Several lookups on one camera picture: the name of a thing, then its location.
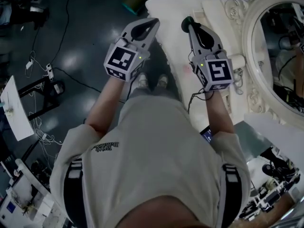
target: white mirror frame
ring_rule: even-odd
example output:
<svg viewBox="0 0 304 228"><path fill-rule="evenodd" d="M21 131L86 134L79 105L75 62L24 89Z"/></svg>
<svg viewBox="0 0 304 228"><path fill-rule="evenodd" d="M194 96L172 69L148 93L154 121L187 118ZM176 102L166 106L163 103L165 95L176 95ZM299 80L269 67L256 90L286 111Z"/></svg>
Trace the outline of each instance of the white mirror frame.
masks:
<svg viewBox="0 0 304 228"><path fill-rule="evenodd" d="M256 66L252 50L253 30L258 19L260 19L261 15L263 15L270 7L286 2L294 2L304 5L304 0L255 0L249 7L244 20L242 46L243 53L246 57L248 71L263 100L285 122L304 130L304 114L292 111L292 108L284 103L284 101L275 97L276 93L272 89L269 89L265 80L261 77L262 72L259 66Z"/></svg>

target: gray floor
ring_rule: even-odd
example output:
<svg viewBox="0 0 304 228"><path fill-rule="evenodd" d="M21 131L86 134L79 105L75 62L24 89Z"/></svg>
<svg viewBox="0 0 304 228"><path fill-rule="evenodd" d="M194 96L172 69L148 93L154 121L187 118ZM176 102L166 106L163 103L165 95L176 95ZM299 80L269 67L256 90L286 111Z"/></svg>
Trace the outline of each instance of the gray floor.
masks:
<svg viewBox="0 0 304 228"><path fill-rule="evenodd" d="M147 17L143 11L140 16L128 12L122 5L122 0L70 0L68 11L70 23L62 44L60 53L53 63L53 67L65 70L74 78L97 89L102 89L107 82L108 75L105 73L103 61L109 44L120 35L124 27L137 19ZM40 29L34 50L42 66L50 63L54 57L66 25L67 15L65 11L66 0L43 0L42 5L49 6L50 18ZM12 28L12 39L8 41L10 46L9 75L14 75L18 89L38 80L45 72L37 64L33 67L31 78L25 77L25 65L28 62L32 43L36 31L33 24L24 24ZM161 73L169 73L166 57L155 41L150 48L151 59L146 62L144 71L148 73L151 85L155 85ZM66 91L60 96L60 106L45 113L42 119L41 129L50 135L54 135L56 141L63 141L67 131L83 123L91 106L98 97L98 93L83 87L69 79L62 72L55 71L55 79L63 80ZM172 83L170 75L169 86L177 94L176 86ZM37 109L42 105L42 98L37 95ZM25 111L34 111L34 97L22 98ZM117 110L114 127L117 123ZM4 139L11 151L20 158L25 150L37 139L31 136L17 142L11 130L4 132ZM47 152L55 156L60 146L52 143L46 145ZM37 145L26 163L30 165L36 158L45 162L42 149Z"/></svg>

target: white sneaker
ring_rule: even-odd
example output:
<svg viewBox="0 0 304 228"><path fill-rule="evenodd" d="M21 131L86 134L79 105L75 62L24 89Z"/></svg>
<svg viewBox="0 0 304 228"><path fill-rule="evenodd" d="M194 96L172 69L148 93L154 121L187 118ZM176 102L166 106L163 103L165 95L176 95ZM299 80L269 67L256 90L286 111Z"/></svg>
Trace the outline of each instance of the white sneaker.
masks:
<svg viewBox="0 0 304 228"><path fill-rule="evenodd" d="M149 87L147 75L145 73L139 74L138 87L139 88L147 88L147 87Z"/></svg>
<svg viewBox="0 0 304 228"><path fill-rule="evenodd" d="M167 85L168 85L168 76L165 74L162 74L158 78L157 87L167 88Z"/></svg>

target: gray pants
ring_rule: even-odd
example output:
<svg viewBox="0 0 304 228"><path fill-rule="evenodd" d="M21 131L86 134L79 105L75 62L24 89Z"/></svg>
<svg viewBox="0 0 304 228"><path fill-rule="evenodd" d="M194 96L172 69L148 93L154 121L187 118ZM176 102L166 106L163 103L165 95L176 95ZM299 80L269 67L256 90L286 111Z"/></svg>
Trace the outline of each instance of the gray pants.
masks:
<svg viewBox="0 0 304 228"><path fill-rule="evenodd" d="M136 88L133 90L129 99L140 96L140 95L164 96L167 98L178 100L172 92L170 92L169 90L167 90L163 87L155 87L153 92L149 88Z"/></svg>

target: shirt sleeve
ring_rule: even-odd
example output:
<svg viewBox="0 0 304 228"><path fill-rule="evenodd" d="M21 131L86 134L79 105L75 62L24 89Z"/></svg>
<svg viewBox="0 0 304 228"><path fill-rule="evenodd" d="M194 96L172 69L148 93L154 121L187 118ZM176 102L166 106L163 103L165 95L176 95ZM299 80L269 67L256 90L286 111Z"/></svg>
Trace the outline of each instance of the shirt sleeve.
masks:
<svg viewBox="0 0 304 228"><path fill-rule="evenodd" d="M250 191L250 173L243 155L238 136L219 132L211 139L210 145L221 156L224 163L234 165L242 181L242 209L247 205Z"/></svg>
<svg viewBox="0 0 304 228"><path fill-rule="evenodd" d="M50 177L51 193L63 212L66 213L63 197L64 180L70 163L83 154L100 137L89 125L83 124L67 132Z"/></svg>

